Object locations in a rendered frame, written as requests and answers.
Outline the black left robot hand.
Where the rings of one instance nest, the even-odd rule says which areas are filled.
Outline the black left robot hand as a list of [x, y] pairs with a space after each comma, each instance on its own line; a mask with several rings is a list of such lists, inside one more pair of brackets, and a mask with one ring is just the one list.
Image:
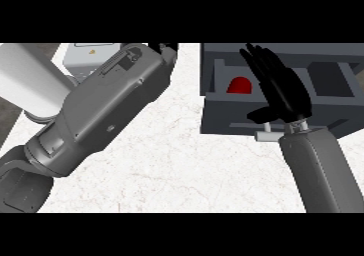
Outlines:
[[179, 44], [177, 43], [149, 43], [148, 47], [155, 51], [161, 52], [164, 48], [170, 48], [174, 51], [179, 50]]

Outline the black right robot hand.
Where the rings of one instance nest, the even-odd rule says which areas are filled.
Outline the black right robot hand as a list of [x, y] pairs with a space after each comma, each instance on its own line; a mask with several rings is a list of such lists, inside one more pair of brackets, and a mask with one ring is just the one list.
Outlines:
[[251, 111], [247, 118], [257, 124], [281, 119], [292, 123], [312, 116], [312, 103], [304, 84], [276, 54], [258, 45], [245, 44], [239, 54], [257, 78], [267, 106]]

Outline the red can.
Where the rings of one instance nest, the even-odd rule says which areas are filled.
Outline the red can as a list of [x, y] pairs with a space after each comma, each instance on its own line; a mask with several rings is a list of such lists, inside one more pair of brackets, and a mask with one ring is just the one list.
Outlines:
[[238, 76], [230, 80], [226, 92], [232, 94], [250, 94], [253, 91], [253, 85], [250, 80]]

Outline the dark grey open drawer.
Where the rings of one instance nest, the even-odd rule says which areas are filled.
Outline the dark grey open drawer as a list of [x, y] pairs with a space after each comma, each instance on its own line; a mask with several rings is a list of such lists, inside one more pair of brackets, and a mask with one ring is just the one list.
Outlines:
[[[298, 74], [312, 97], [360, 97], [356, 75], [364, 70], [364, 43], [258, 43]], [[199, 95], [226, 92], [233, 77], [256, 78], [239, 55], [244, 43], [202, 43]]]

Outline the dark grey drawer front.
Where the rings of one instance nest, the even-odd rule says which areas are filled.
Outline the dark grey drawer front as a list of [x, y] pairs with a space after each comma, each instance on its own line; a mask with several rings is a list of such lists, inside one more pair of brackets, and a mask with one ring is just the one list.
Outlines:
[[[257, 95], [216, 95], [208, 93], [204, 99], [201, 128], [202, 134], [248, 135], [263, 130], [247, 114], [267, 103]], [[364, 97], [313, 97], [312, 117], [307, 124], [312, 128], [326, 127], [337, 138], [364, 129]]]

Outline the pale grey appliance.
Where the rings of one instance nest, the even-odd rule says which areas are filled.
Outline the pale grey appliance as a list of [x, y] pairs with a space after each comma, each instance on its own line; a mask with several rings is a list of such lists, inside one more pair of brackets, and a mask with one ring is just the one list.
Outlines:
[[120, 43], [71, 43], [62, 64], [81, 82], [121, 48]]

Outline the white cylinder roll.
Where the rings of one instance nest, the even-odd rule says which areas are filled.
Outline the white cylinder roll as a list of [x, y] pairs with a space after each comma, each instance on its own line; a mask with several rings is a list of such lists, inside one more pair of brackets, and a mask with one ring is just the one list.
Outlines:
[[34, 118], [61, 111], [74, 84], [33, 43], [0, 43], [0, 97]]

